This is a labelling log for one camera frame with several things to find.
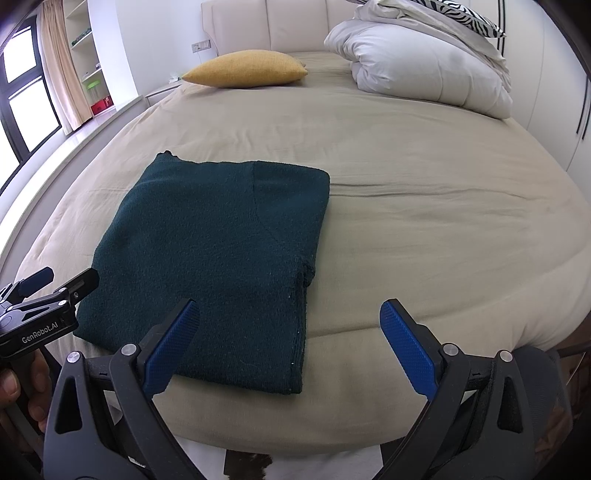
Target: zebra print pillow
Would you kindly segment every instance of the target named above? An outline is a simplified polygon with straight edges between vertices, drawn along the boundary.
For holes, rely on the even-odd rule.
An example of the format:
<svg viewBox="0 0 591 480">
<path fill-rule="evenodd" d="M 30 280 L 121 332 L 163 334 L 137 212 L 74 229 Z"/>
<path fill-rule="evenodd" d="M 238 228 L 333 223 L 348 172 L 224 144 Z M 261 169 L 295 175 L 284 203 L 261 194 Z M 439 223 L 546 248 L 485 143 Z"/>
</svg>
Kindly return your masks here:
<svg viewBox="0 0 591 480">
<path fill-rule="evenodd" d="M 353 4 L 365 5 L 368 0 L 347 0 Z M 411 0 L 415 3 L 421 4 L 424 7 L 430 8 L 439 12 L 446 17 L 453 18 L 456 22 L 461 23 L 470 30 L 475 31 L 479 35 L 487 38 L 502 38 L 505 36 L 499 27 L 488 18 L 476 13 L 462 4 L 450 2 L 449 0 Z"/>
</svg>

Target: white wardrobe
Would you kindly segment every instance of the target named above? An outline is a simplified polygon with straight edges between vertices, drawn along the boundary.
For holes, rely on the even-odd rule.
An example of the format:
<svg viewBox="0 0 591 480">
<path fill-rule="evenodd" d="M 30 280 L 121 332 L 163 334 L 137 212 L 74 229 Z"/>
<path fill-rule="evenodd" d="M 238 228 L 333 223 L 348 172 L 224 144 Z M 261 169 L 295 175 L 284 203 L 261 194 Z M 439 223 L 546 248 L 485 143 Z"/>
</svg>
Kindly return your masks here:
<svg viewBox="0 0 591 480">
<path fill-rule="evenodd" d="M 591 82 L 534 0 L 464 2 L 503 28 L 491 39 L 511 71 L 513 117 L 568 172 L 591 203 Z"/>
</svg>

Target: window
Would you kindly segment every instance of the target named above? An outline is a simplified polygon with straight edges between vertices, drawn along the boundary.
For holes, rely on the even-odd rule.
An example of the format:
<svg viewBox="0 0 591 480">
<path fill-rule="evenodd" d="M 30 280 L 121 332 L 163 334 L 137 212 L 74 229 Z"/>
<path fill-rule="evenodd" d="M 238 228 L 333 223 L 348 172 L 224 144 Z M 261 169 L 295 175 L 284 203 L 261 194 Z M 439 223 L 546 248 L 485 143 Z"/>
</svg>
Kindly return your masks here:
<svg viewBox="0 0 591 480">
<path fill-rule="evenodd" d="M 41 66 L 36 19 L 23 22 L 0 57 L 0 186 L 4 187 L 61 128 Z"/>
</svg>

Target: red box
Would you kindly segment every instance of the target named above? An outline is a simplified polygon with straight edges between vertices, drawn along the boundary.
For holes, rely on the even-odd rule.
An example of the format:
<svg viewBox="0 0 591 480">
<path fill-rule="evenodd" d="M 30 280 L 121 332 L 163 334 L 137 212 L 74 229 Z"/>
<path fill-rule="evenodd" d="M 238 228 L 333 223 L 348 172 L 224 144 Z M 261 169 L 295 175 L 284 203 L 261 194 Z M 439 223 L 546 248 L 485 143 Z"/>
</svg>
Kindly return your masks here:
<svg viewBox="0 0 591 480">
<path fill-rule="evenodd" d="M 99 100 L 98 102 L 96 102 L 93 106 L 90 107 L 90 109 L 92 110 L 93 115 L 98 115 L 103 110 L 107 110 L 112 105 L 113 105 L 113 99 L 109 95 L 108 97 L 103 98 L 102 100 Z"/>
</svg>

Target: beige headboard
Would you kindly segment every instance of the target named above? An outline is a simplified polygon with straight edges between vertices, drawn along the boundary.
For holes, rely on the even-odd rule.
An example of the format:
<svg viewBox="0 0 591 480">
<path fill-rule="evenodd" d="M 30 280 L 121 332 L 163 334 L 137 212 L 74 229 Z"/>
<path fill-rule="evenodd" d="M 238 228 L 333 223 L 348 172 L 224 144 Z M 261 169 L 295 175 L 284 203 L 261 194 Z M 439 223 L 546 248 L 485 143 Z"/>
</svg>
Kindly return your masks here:
<svg viewBox="0 0 591 480">
<path fill-rule="evenodd" d="M 206 0 L 203 29 L 218 55 L 238 50 L 322 51 L 329 31 L 353 18 L 346 0 Z"/>
</svg>

